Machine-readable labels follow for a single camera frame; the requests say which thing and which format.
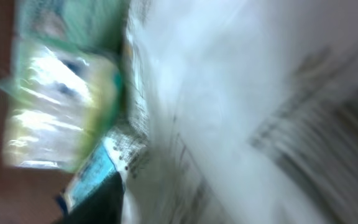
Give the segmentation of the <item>small teal packet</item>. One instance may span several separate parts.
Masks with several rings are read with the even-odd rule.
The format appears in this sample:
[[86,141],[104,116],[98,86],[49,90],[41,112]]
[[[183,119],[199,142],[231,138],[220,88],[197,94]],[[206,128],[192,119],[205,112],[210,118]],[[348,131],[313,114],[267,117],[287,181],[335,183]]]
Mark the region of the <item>small teal packet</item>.
[[56,39],[19,39],[2,157],[9,166],[76,171],[119,112],[122,78],[106,51]]

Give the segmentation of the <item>large white snack bag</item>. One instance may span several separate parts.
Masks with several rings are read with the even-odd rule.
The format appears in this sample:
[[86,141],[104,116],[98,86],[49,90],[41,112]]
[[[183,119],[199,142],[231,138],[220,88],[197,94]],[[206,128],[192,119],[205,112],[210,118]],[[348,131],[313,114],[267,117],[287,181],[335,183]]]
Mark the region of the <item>large white snack bag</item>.
[[358,223],[358,0],[132,1],[126,113],[59,199],[121,223]]

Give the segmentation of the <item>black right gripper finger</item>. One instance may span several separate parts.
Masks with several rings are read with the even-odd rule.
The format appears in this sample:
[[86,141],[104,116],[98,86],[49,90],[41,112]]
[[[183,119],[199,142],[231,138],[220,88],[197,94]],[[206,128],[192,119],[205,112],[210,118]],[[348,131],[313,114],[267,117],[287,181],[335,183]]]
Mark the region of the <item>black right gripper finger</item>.
[[53,224],[120,224],[123,200],[123,181],[116,172],[70,213]]

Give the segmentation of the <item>teal candy wrapper packet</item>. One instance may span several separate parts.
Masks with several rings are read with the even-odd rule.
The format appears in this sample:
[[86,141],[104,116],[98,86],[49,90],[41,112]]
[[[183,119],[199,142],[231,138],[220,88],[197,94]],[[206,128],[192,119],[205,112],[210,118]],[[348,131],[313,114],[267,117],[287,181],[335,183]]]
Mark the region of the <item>teal candy wrapper packet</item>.
[[21,36],[118,53],[128,7],[126,0],[21,0],[15,28]]

